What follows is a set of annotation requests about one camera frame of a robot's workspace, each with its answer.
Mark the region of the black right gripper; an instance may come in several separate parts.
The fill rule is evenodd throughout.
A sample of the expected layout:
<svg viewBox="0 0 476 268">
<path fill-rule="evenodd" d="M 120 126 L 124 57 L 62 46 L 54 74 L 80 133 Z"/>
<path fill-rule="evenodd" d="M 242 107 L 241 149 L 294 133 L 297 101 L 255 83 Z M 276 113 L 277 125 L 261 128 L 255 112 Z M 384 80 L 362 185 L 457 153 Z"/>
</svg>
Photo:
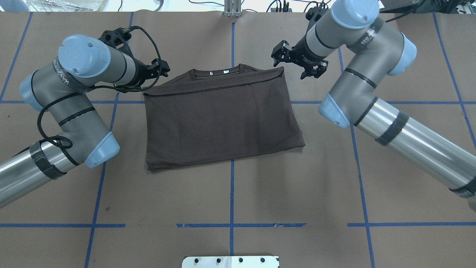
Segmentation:
<svg viewBox="0 0 476 268">
<path fill-rule="evenodd" d="M 279 42 L 272 50 L 271 57 L 274 60 L 273 66 L 276 67 L 279 63 L 294 63 L 297 66 L 303 67 L 304 71 L 300 75 L 300 79 L 307 77 L 320 78 L 327 69 L 328 61 L 316 58 L 309 59 L 305 56 L 305 49 L 303 47 L 291 47 L 286 40 Z"/>
</svg>

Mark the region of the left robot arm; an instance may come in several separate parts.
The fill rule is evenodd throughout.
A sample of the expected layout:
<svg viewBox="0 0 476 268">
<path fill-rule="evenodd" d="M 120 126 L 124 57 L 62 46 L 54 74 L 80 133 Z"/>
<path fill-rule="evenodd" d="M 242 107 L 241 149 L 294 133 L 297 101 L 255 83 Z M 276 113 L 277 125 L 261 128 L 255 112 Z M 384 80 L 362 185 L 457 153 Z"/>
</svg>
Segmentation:
<svg viewBox="0 0 476 268">
<path fill-rule="evenodd" d="M 39 111 L 42 139 L 1 164 L 1 207 L 76 166 L 94 168 L 114 157 L 120 146 L 87 93 L 108 88 L 120 93 L 148 90 L 145 81 L 167 77 L 169 64 L 158 50 L 150 64 L 133 56 L 127 44 L 140 26 L 103 32 L 100 38 L 75 34 L 64 39 L 52 63 L 34 71 L 19 87 L 27 104 Z"/>
</svg>

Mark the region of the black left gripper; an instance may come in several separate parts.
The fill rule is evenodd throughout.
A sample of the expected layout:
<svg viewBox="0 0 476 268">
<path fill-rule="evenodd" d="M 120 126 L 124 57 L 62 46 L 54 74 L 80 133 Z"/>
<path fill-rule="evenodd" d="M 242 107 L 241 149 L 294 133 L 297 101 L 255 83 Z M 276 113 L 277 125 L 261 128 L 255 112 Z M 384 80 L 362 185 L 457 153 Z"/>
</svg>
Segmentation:
<svg viewBox="0 0 476 268">
<path fill-rule="evenodd" d="M 154 79 L 153 83 L 150 85 L 150 87 L 153 87 L 159 80 L 160 76 L 168 77 L 170 67 L 165 60 L 161 59 L 155 41 L 153 41 L 151 36 L 144 29 L 140 29 L 140 31 L 143 32 L 152 43 L 157 58 L 153 59 L 149 65 L 136 59 L 128 44 L 128 41 L 132 38 L 132 31 L 134 31 L 134 29 L 115 29 L 113 31 L 105 31 L 99 38 L 100 41 L 107 46 L 116 49 L 124 57 L 125 64 L 123 74 L 119 80 L 110 83 L 115 87 L 141 87 L 145 81 Z"/>
</svg>

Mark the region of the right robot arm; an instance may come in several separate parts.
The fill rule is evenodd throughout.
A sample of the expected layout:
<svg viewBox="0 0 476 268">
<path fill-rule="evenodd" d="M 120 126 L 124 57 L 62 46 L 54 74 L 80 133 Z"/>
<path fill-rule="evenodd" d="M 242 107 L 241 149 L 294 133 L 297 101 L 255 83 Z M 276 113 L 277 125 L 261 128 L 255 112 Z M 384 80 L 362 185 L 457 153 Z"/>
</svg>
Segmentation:
<svg viewBox="0 0 476 268">
<path fill-rule="evenodd" d="M 410 39 L 379 15 L 376 0 L 337 0 L 306 14 L 308 27 L 294 45 L 282 40 L 272 50 L 274 66 L 294 63 L 301 79 L 319 78 L 326 58 L 346 47 L 353 57 L 319 107 L 341 128 L 354 126 L 442 183 L 475 210 L 475 156 L 434 132 L 376 92 L 387 78 L 406 71 L 418 54 Z"/>
</svg>

